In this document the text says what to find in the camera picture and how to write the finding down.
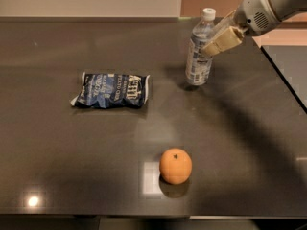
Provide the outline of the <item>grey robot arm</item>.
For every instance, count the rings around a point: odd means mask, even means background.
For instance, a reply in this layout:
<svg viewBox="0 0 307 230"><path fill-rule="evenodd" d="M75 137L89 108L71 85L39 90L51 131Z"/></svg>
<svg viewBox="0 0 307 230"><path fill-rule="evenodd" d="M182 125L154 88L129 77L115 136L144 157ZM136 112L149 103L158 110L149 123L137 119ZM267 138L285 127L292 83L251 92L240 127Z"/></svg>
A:
<svg viewBox="0 0 307 230"><path fill-rule="evenodd" d="M307 12L307 0L243 0L213 28L201 52L213 57L240 45L246 36L259 36L283 21Z"/></svg>

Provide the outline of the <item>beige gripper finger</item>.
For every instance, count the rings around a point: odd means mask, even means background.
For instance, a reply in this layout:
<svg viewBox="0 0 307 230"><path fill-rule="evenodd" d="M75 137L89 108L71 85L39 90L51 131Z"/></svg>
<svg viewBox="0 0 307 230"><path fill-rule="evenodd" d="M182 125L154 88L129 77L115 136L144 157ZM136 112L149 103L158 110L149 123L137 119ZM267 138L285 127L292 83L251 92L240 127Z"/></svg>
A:
<svg viewBox="0 0 307 230"><path fill-rule="evenodd" d="M236 11L232 11L225 18L223 18L213 29L214 35L221 35L223 33L235 33L237 29L237 21L235 19Z"/></svg>
<svg viewBox="0 0 307 230"><path fill-rule="evenodd" d="M201 53L207 57L232 49L243 42L244 31L235 26L228 26L218 31L202 48Z"/></svg>

